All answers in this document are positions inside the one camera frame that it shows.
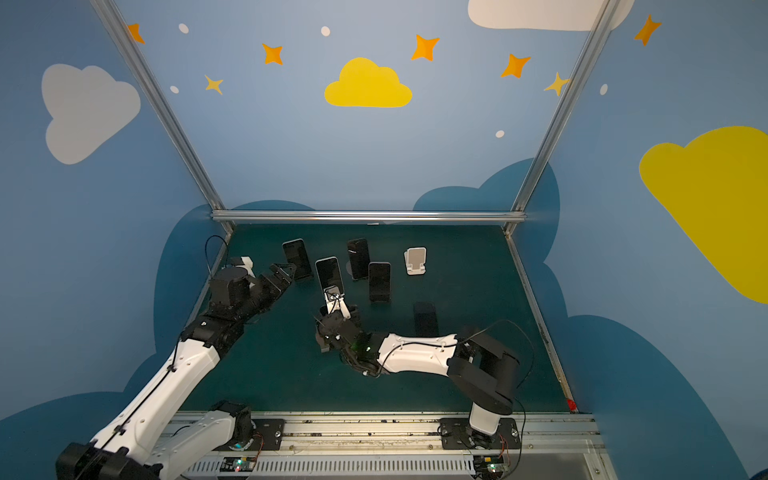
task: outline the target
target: dark green mat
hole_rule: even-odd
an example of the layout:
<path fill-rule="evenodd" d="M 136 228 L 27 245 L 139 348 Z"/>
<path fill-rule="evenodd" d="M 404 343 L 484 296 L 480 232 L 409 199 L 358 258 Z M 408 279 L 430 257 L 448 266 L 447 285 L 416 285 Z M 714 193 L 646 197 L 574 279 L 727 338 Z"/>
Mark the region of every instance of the dark green mat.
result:
<path fill-rule="evenodd" d="M 518 397 L 529 412 L 567 412 L 568 405 L 499 227 L 406 225 L 241 225 L 230 256 L 250 256 L 254 273 L 285 262 L 282 243 L 303 238 L 310 259 L 335 256 L 342 267 L 346 302 L 357 304 L 367 331 L 414 336 L 413 303 L 433 302 L 440 334 L 464 325 L 485 327 L 511 319 L 535 347 L 533 372 Z M 371 261 L 392 264 L 392 303 L 372 305 L 368 281 L 353 282 L 344 265 L 346 241 L 368 239 Z M 408 276 L 403 252 L 426 247 L 426 274 Z M 443 376 L 401 372 L 371 379 L 354 372 L 339 354 L 320 353 L 313 314 L 323 305 L 317 278 L 293 284 L 192 392 L 181 409 L 207 410 L 220 399 L 254 411 L 463 411 L 469 399 Z M 530 347 L 508 323 L 489 331 L 517 351 L 528 368 Z"/>

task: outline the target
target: smartphone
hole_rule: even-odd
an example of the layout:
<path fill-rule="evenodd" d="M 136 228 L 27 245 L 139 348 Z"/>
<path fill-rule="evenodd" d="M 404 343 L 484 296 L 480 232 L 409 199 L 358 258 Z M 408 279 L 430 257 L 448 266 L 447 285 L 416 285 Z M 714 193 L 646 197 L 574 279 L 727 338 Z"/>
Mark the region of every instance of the smartphone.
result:
<path fill-rule="evenodd" d="M 323 289 L 323 292 L 330 286 L 337 286 L 339 293 L 344 293 L 339 259 L 336 257 L 321 258 L 315 262 L 315 268 L 317 268 L 317 279 L 320 281 L 320 288 Z"/>
<path fill-rule="evenodd" d="M 296 265 L 296 272 L 293 274 L 294 280 L 302 280 L 314 276 L 312 274 L 310 257 L 306 254 L 304 240 L 297 238 L 283 243 L 283 252 L 286 254 L 288 263 Z"/>
<path fill-rule="evenodd" d="M 417 337 L 429 338 L 430 336 L 440 336 L 440 332 L 437 327 L 437 312 L 435 311 L 434 303 L 414 303 L 413 321 L 415 324 Z"/>
<path fill-rule="evenodd" d="M 371 262 L 368 264 L 368 288 L 372 302 L 389 302 L 392 292 L 389 279 L 392 275 L 392 265 L 387 262 Z"/>
<path fill-rule="evenodd" d="M 368 264 L 371 256 L 368 253 L 368 240 L 358 238 L 346 243 L 346 252 L 349 254 L 349 265 L 352 267 L 352 280 L 368 278 Z"/>

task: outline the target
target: black mounting plate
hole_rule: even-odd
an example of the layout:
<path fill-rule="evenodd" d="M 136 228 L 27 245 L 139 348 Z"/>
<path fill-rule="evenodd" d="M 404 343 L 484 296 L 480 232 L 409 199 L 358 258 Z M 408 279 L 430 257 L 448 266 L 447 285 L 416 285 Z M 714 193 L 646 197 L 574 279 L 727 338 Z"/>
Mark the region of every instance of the black mounting plate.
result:
<path fill-rule="evenodd" d="M 262 438 L 264 438 L 264 447 L 262 447 L 262 451 L 280 450 L 280 444 L 283 443 L 283 427 L 286 424 L 285 420 L 251 419 L 251 422 L 253 422 L 253 442 L 243 450 L 244 452 L 259 451 L 259 447 L 261 446 L 261 438 L 256 435 L 257 433 L 259 433 Z M 238 452 L 238 450 L 230 449 L 226 445 L 222 445 L 221 447 L 217 448 L 217 451 Z"/>
<path fill-rule="evenodd" d="M 496 433 L 487 437 L 485 435 L 484 440 L 490 440 L 490 442 L 478 441 L 478 439 L 470 439 L 467 429 L 469 427 L 469 417 L 451 417 L 440 419 L 440 439 L 442 440 L 443 450 L 501 450 L 502 449 L 502 436 L 507 441 L 507 449 L 518 450 L 521 447 L 520 434 L 518 432 L 518 424 L 515 423 L 515 419 L 503 418 L 498 424 L 498 430 Z"/>

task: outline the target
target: phone screen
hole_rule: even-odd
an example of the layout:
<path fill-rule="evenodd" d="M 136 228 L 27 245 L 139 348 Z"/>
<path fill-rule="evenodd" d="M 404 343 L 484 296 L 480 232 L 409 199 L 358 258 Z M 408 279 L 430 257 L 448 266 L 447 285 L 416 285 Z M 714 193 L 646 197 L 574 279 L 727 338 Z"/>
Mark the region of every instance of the phone screen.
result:
<path fill-rule="evenodd" d="M 352 267 L 352 278 L 360 280 L 368 276 L 368 264 L 371 256 L 368 253 L 368 240 L 358 238 L 346 243 L 346 251 L 349 254 L 349 265 Z"/>
<path fill-rule="evenodd" d="M 372 302 L 389 302 L 389 278 L 392 266 L 385 262 L 372 262 L 368 265 L 369 295 Z"/>
<path fill-rule="evenodd" d="M 306 254 L 304 240 L 299 238 L 283 243 L 283 252 L 286 254 L 288 263 L 296 265 L 296 273 L 293 274 L 294 280 L 301 280 L 302 278 L 310 278 L 313 276 L 312 264 L 310 263 L 309 256 Z"/>
<path fill-rule="evenodd" d="M 323 258 L 315 262 L 317 279 L 320 280 L 320 288 L 325 291 L 329 286 L 339 287 L 339 292 L 344 293 L 344 284 L 341 282 L 341 270 L 339 260 L 336 257 Z"/>

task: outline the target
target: orange star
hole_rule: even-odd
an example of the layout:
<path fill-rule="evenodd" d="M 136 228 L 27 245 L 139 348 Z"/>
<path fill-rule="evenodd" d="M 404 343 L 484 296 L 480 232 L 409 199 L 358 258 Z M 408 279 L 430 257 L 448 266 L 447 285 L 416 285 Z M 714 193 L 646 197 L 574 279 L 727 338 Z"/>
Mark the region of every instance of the orange star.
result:
<path fill-rule="evenodd" d="M 138 23 L 134 23 L 133 25 L 129 25 L 128 26 L 128 31 L 131 33 L 131 37 L 133 37 L 135 41 L 137 41 L 139 43 L 144 43 L 144 39 L 141 37 L 141 35 L 139 35 L 139 24 Z"/>
<path fill-rule="evenodd" d="M 264 58 L 264 64 L 275 62 L 278 65 L 282 65 L 283 61 L 280 60 L 280 51 L 283 50 L 283 47 L 267 47 L 266 44 L 261 44 L 264 46 L 264 51 L 266 52 L 266 58 Z"/>
<path fill-rule="evenodd" d="M 530 59 L 531 57 L 517 58 L 514 55 L 509 55 L 509 65 L 507 65 L 507 69 L 504 70 L 504 73 L 502 73 L 502 77 L 506 77 L 507 75 L 514 75 L 515 77 L 520 78 L 520 75 L 523 74 L 523 67 L 525 66 L 525 62 Z"/>
<path fill-rule="evenodd" d="M 650 39 L 650 36 L 656 31 L 657 28 L 661 26 L 661 22 L 656 23 L 653 20 L 650 19 L 650 15 L 648 15 L 648 20 L 645 21 L 645 25 L 643 25 L 643 29 L 640 30 L 637 35 L 634 36 L 635 40 L 642 40 L 643 46 L 648 45 L 648 40 Z"/>
<path fill-rule="evenodd" d="M 432 61 L 432 49 L 437 45 L 437 42 L 439 41 L 439 38 L 433 38 L 432 40 L 425 40 L 424 38 L 416 36 L 416 51 L 413 52 L 413 57 L 411 57 L 411 60 L 416 60 L 417 58 L 426 58 L 429 61 Z"/>

